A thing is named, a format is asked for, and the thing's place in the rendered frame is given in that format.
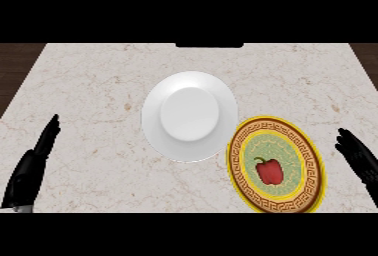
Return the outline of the black flat object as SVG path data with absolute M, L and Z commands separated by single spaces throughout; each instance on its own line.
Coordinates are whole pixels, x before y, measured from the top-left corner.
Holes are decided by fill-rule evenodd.
M 224 43 L 200 43 L 200 42 L 179 42 L 176 43 L 178 48 L 225 48 L 225 49 L 234 49 L 234 48 L 243 48 L 244 43 L 233 43 L 233 42 L 224 42 Z

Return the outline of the white plate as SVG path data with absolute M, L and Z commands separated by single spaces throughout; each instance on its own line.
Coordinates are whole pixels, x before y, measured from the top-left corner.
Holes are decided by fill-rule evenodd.
M 142 107 L 142 130 L 150 145 L 169 159 L 210 158 L 227 147 L 237 124 L 237 99 L 216 76 L 185 71 L 156 85 Z

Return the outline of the yellow brown patterned plate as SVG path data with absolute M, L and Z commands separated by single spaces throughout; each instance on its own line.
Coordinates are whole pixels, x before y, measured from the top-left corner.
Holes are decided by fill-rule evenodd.
M 280 161 L 284 171 L 280 185 L 262 182 L 256 157 Z M 292 122 L 272 116 L 246 120 L 228 144 L 227 161 L 235 190 L 258 212 L 317 210 L 326 196 L 326 164 L 311 137 Z

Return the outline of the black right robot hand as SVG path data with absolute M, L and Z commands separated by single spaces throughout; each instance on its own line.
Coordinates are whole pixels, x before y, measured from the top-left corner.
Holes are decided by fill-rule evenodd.
M 339 129 L 336 149 L 345 156 L 345 159 L 365 184 L 368 194 L 378 207 L 378 158 L 370 148 L 348 130 Z

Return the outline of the red bell pepper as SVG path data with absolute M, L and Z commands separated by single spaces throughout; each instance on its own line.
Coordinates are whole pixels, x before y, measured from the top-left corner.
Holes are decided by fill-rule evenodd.
M 267 185 L 280 185 L 284 181 L 284 171 L 277 159 L 267 160 L 262 157 L 256 157 L 261 163 L 256 164 L 256 170 L 262 182 Z

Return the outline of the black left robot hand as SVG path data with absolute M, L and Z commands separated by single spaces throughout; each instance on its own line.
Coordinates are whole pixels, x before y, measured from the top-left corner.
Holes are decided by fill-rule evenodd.
M 45 177 L 46 163 L 61 132 L 60 115 L 55 114 L 38 140 L 38 144 L 21 157 L 13 172 L 2 202 L 2 209 L 32 213 Z

